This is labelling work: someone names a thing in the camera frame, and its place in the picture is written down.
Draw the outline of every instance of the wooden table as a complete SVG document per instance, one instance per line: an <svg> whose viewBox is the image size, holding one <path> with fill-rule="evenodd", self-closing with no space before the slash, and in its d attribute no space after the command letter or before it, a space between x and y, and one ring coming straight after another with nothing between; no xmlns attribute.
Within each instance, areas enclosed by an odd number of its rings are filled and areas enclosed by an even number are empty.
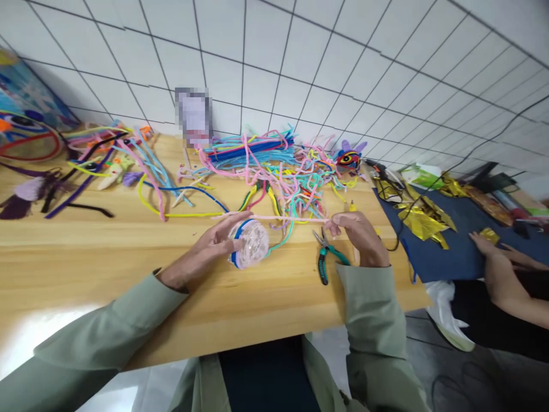
<svg viewBox="0 0 549 412"><path fill-rule="evenodd" d="M182 161L181 141L161 136L155 151L167 170L177 170ZM62 159L26 166L67 169ZM26 179L2 168L0 201ZM99 192L95 190L99 179L78 203L106 208L115 214L113 219L96 211L67 208L46 220L39 211L40 201L33 206L32 216L0 221L0 379L29 359L33 348L61 327L109 303L153 269L180 256L214 223L207 217L172 218L163 223L140 203L137 188L116 185ZM212 193L230 210L240 206L249 190L236 179L214 176L209 183L216 188ZM155 203L153 191L146 188L144 192ZM348 201L354 199L387 246L394 245L395 233L367 183L358 183L344 196ZM329 213L343 210L329 188L325 188L324 198ZM219 210L201 193L192 193L190 199L195 210ZM181 203L175 211L194 210ZM254 211L272 215L270 200L264 199ZM191 285L191 296L158 329L129 368L341 325L344 294L333 264L335 258L328 257L329 286L321 284L316 269L319 245L311 230L319 228L313 223L296 225L288 243L257 267L241 271L220 261L211 275ZM281 240L281 232L269 232L272 244ZM333 243L352 261L352 246L345 239L342 236ZM391 262L403 309L429 305L423 285L410 282L411 269L402 247L391 253Z"/></svg>

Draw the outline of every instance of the hand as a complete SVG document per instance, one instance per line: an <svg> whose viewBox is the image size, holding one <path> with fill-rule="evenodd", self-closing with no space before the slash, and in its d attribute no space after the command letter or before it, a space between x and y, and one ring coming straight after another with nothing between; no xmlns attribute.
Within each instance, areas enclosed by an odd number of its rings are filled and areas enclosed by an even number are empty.
<svg viewBox="0 0 549 412"><path fill-rule="evenodd" d="M249 211L240 212L210 227L187 253L160 272L157 279L171 289L180 290L191 279L204 275L217 258L244 246L243 240L227 237L235 224L251 215Z"/></svg>
<svg viewBox="0 0 549 412"><path fill-rule="evenodd" d="M508 244L502 243L502 246L507 248L508 250L501 250L501 252L507 256L507 258L512 261L513 263L516 263L516 266L513 265L514 269L517 270L527 270L527 269L533 269L533 270L548 270L549 268L544 265L543 263L537 262L536 260L532 259L528 255L525 255L522 252L519 252L517 249L509 246Z"/></svg>
<svg viewBox="0 0 549 412"><path fill-rule="evenodd" d="M389 252L362 212L337 213L332 216L325 227L332 236L341 235L340 227L345 228L349 240L360 252L362 267L388 267L391 265Z"/></svg>
<svg viewBox="0 0 549 412"><path fill-rule="evenodd" d="M475 242L476 247L479 249L479 252L484 256L488 255L502 255L502 250L494 246L492 242L486 240L480 236L477 232L469 233L469 237Z"/></svg>

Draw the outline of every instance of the green jacket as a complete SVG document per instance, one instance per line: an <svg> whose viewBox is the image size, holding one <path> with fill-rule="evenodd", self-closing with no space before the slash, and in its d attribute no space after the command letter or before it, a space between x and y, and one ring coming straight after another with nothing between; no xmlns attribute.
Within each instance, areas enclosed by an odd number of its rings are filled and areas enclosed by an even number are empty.
<svg viewBox="0 0 549 412"><path fill-rule="evenodd" d="M306 336L303 361L322 412L428 411L406 360L405 319L392 268L337 265L345 288L353 399L342 399L328 365ZM0 382L0 411L74 411L109 382L188 295L153 275L109 305L59 330ZM217 354L189 360L170 411L230 412Z"/></svg>

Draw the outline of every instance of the green sleeve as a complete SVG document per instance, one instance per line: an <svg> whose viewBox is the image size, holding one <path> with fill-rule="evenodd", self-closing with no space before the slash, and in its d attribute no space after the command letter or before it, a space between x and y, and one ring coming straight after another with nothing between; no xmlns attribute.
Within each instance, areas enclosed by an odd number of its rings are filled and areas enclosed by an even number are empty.
<svg viewBox="0 0 549 412"><path fill-rule="evenodd" d="M0 382L0 410L77 410L186 297L150 275L109 305L68 324Z"/></svg>
<svg viewBox="0 0 549 412"><path fill-rule="evenodd" d="M396 300L392 267L337 265L345 288L349 387L374 411L429 411L406 359L406 322Z"/></svg>

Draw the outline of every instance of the person's arm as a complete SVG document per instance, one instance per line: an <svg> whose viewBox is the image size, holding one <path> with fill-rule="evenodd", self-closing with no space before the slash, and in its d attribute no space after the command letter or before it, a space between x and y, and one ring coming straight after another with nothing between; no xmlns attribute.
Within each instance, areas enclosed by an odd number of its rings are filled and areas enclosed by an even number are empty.
<svg viewBox="0 0 549 412"><path fill-rule="evenodd" d="M513 262L513 269L517 270L532 270L532 271L539 271L539 272L546 272L549 271L549 266L547 266L544 263L537 262L536 260L532 259L528 255L519 252L514 247L509 246L508 244L502 243L502 246L505 249L498 249L503 253L505 256L509 258L510 261Z"/></svg>
<svg viewBox="0 0 549 412"><path fill-rule="evenodd" d="M387 249L360 213L334 215L332 235L346 229L360 252L360 266L337 266L345 289L345 326L351 353L351 396L372 412L429 411L425 392L406 356L406 321L395 294Z"/></svg>
<svg viewBox="0 0 549 412"><path fill-rule="evenodd" d="M154 329L188 296L186 283L207 272L241 242L225 240L250 212L207 230L156 277L150 275L109 305L68 324L34 350L34 356L0 382L0 410L74 411L109 382Z"/></svg>
<svg viewBox="0 0 549 412"><path fill-rule="evenodd" d="M530 297L505 251L476 232L470 237L486 257L484 280L492 303L511 316L549 329L549 302Z"/></svg>

